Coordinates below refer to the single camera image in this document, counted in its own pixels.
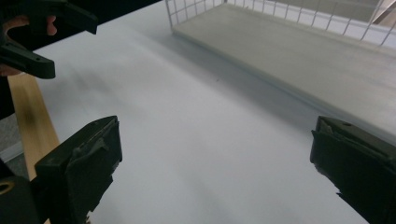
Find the wire basket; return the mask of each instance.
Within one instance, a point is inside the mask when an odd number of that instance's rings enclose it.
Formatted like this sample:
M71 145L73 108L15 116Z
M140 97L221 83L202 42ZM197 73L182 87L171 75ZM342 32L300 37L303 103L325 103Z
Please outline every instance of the wire basket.
M171 27L232 4L339 35L396 49L394 0L165 0Z

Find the wooden board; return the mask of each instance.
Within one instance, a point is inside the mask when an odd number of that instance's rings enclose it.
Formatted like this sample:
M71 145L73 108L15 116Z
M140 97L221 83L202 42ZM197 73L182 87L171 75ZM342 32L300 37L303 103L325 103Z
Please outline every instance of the wooden board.
M29 75L8 78L12 100L21 132L26 166L30 179L35 178L35 164L59 146L35 77Z

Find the white table surface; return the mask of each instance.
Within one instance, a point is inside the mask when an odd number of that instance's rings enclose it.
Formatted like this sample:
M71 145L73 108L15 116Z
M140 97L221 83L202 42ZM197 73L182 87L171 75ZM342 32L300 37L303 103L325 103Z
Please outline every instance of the white table surface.
M160 2L38 50L61 141L117 115L123 162L94 224L366 221L309 161L322 113L172 35Z

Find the hand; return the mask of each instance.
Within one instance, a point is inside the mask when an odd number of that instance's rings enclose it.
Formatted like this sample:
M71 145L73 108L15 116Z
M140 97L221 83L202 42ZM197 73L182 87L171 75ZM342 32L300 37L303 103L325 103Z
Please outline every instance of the hand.
M56 17L55 16L49 16L47 17L47 34L48 35L55 35L57 32L56 27L53 25L55 22ZM12 19L11 21L5 22L3 24L3 35L6 37L6 40L10 42L15 42L13 41L9 36L8 36L8 31L12 28L16 27L21 27L29 25L29 18L27 16L18 16ZM21 71L18 69L12 68L6 64L0 64L0 76L1 77L6 77L6 76L13 76L20 74Z

